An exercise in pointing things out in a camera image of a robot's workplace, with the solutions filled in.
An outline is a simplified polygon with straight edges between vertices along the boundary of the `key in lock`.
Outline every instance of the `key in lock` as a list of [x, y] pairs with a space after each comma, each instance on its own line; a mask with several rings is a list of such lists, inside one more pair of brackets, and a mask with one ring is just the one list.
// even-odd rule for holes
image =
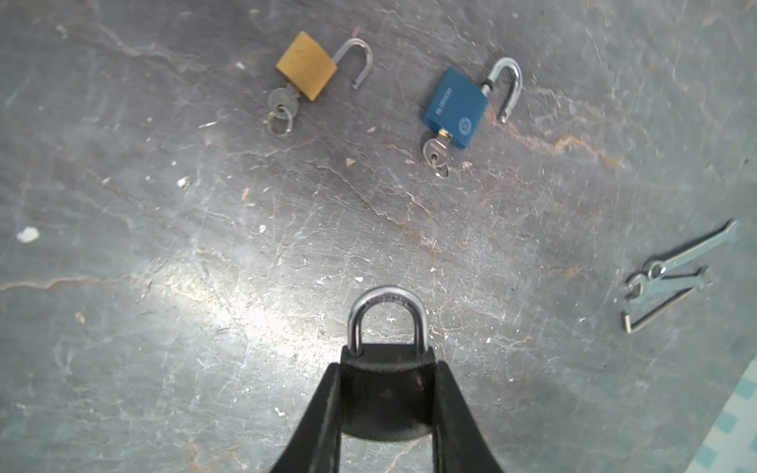
[[[291, 132], [294, 116], [297, 115], [299, 109], [300, 94], [305, 95], [311, 101], [316, 100], [334, 76], [339, 61], [353, 46], [360, 46], [366, 53], [366, 66], [352, 85], [353, 89], [357, 89], [373, 66], [373, 53], [365, 41], [359, 38], [350, 38], [331, 58], [304, 31], [294, 38], [294, 41], [276, 65], [276, 69], [289, 79], [289, 84], [285, 88], [272, 91], [268, 97], [269, 115], [266, 124], [272, 135], [282, 137]], [[287, 127], [283, 133], [273, 131], [273, 118], [287, 120]]]
[[[499, 59], [480, 88], [452, 67], [442, 76], [431, 104], [421, 116], [423, 123], [437, 133], [422, 149], [426, 164], [437, 176], [449, 175], [447, 160], [450, 157], [450, 144], [459, 149], [468, 147], [489, 105], [489, 92], [494, 88], [502, 69], [509, 70], [512, 75], [512, 85], [499, 114], [499, 121], [505, 123], [512, 114], [523, 87], [520, 66], [514, 59]], [[446, 170], [445, 175], [440, 173], [441, 169]]]

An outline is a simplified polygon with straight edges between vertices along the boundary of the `white debris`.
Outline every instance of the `white debris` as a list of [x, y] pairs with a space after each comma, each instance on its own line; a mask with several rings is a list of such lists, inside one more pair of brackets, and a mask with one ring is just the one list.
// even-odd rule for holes
[[39, 230], [35, 226], [27, 226], [16, 234], [16, 239], [21, 243], [31, 243], [39, 238]]
[[184, 176], [176, 181], [176, 185], [178, 185], [182, 189], [188, 189], [189, 186], [192, 185], [192, 180], [189, 178], [189, 176]]
[[68, 30], [66, 30], [65, 26], [58, 23], [55, 29], [61, 34], [61, 38], [66, 39], [68, 37]]

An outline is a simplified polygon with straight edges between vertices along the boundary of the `padlock shackle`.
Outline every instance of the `padlock shackle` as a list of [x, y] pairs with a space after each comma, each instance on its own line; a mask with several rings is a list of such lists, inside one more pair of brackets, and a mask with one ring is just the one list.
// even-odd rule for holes
[[428, 351], [428, 319], [425, 307], [418, 296], [397, 286], [381, 286], [366, 291], [357, 298], [347, 318], [347, 349], [352, 356], [363, 354], [362, 321], [368, 309], [381, 302], [394, 302], [405, 306], [413, 316], [415, 345], [418, 353]]
[[352, 88], [357, 89], [358, 87], [360, 87], [360, 83], [363, 81], [363, 79], [365, 79], [368, 75], [368, 72], [370, 72], [371, 67], [373, 67], [373, 51], [371, 51], [371, 47], [368, 46], [368, 43], [360, 38], [349, 38], [344, 42], [339, 50], [336, 51], [334, 57], [332, 58], [332, 61], [334, 61], [334, 64], [339, 64], [339, 61], [341, 61], [347, 51], [353, 46], [360, 46], [366, 53], [366, 66], [363, 68], [363, 71], [360, 72], [360, 75], [352, 84]]
[[510, 87], [510, 92], [509, 94], [507, 94], [507, 98], [505, 98], [505, 103], [502, 105], [502, 109], [500, 110], [500, 115], [498, 117], [500, 123], [505, 123], [507, 119], [510, 118], [512, 109], [515, 107], [516, 102], [520, 97], [520, 92], [523, 89], [523, 73], [521, 72], [520, 66], [518, 65], [516, 60], [513, 58], [499, 59], [494, 67], [491, 68], [489, 77], [487, 77], [484, 83], [481, 85], [481, 92], [486, 96], [489, 95], [489, 92], [491, 92], [491, 90], [494, 88], [494, 84], [497, 83], [497, 79], [500, 77], [502, 69], [509, 70], [510, 75], [512, 76], [512, 86]]

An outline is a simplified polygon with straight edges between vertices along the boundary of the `concrete floor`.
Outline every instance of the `concrete floor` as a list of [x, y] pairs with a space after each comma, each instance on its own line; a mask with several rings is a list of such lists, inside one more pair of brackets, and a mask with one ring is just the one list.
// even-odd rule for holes
[[[278, 140], [301, 30], [375, 66], [354, 91], [348, 54]], [[352, 301], [396, 284], [509, 473], [683, 471], [757, 353], [755, 51], [755, 0], [6, 0], [2, 469], [267, 471]], [[513, 118], [436, 178], [437, 81], [505, 54]], [[623, 281], [731, 217], [714, 285], [626, 335]], [[345, 438], [341, 467], [431, 471], [430, 439]]]

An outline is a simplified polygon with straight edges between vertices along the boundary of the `open-end wrench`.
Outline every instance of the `open-end wrench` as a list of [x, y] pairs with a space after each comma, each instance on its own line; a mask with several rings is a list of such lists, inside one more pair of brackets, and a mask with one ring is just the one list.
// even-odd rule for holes
[[725, 243], [726, 241], [736, 241], [738, 238], [738, 233], [736, 232], [736, 230], [738, 228], [738, 220], [731, 220], [720, 232], [717, 232], [713, 236], [702, 240], [701, 242], [684, 251], [681, 251], [679, 254], [676, 254], [665, 261], [649, 261], [644, 265], [644, 272], [647, 276], [649, 276], [650, 280], [661, 279], [670, 269], [675, 269], [682, 264], [689, 263], [691, 260], [702, 256], [704, 253], [710, 251], [720, 243]]
[[715, 277], [709, 267], [704, 266], [692, 276], [676, 276], [664, 279], [650, 279], [643, 273], [638, 273], [628, 279], [628, 287], [631, 293], [627, 299], [629, 302], [644, 302], [649, 296], [664, 292], [679, 292], [688, 288], [704, 289], [705, 285], [712, 282]]

